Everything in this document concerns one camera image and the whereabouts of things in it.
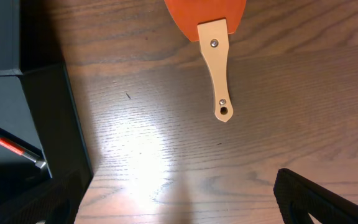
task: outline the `wood grain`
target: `wood grain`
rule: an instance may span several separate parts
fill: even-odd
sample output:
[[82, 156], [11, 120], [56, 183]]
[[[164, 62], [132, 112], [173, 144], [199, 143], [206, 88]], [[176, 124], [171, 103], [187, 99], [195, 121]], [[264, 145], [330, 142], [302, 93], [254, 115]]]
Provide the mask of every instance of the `wood grain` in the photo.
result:
[[281, 223], [281, 167], [358, 204], [358, 0], [248, 0], [226, 124], [163, 0], [48, 11], [95, 169], [77, 224]]
[[[48, 1], [75, 75], [125, 75], [202, 65], [163, 0]], [[249, 0], [230, 58], [358, 45], [358, 0]]]
[[226, 124], [204, 66], [81, 78], [101, 157], [77, 223], [280, 223], [281, 167], [358, 203], [358, 47], [231, 60], [228, 74]]

